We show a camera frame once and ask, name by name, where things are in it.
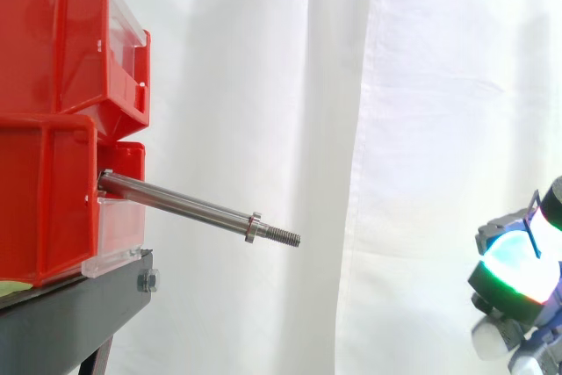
yellow object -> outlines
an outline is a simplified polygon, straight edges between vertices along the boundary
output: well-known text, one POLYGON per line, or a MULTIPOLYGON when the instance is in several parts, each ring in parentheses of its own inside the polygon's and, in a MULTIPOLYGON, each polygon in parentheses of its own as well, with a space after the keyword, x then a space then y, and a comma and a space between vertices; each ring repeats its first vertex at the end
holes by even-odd
POLYGON ((32 287, 33 285, 21 283, 19 281, 0 281, 0 298, 7 296, 10 293, 29 290, 32 287))

curtain fold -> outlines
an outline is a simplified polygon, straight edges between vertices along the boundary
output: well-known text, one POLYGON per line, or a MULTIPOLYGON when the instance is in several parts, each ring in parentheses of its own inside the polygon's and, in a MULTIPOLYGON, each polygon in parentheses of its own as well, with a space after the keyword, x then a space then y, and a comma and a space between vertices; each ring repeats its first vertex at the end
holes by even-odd
POLYGON ((477 228, 562 171, 560 0, 370 0, 336 373, 483 363, 477 228))

metal stand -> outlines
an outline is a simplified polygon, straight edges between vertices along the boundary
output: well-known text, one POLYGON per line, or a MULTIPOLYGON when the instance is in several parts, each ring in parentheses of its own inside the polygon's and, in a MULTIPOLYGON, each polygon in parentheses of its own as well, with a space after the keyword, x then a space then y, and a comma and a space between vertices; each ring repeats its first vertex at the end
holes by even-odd
POLYGON ((152 251, 98 278, 0 299, 0 373, 102 375, 113 334, 150 301, 152 251))

glowing green light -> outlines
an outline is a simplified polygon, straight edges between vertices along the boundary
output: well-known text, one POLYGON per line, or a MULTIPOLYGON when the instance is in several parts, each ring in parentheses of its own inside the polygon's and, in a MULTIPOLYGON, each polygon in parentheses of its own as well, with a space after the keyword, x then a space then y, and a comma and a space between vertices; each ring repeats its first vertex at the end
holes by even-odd
POLYGON ((539 303, 551 296, 560 279, 558 261, 547 251, 537 258, 529 235, 522 230, 500 237, 482 262, 497 278, 539 303))

white robot part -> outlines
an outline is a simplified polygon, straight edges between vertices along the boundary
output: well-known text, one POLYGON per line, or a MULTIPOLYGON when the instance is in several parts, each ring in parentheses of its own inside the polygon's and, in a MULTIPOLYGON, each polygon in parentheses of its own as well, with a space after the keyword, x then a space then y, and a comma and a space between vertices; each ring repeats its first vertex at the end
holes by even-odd
POLYGON ((511 375, 544 375, 534 357, 519 357, 511 368, 511 375))
POLYGON ((497 322, 485 316, 472 329, 472 345, 482 360, 494 360, 509 353, 497 322))

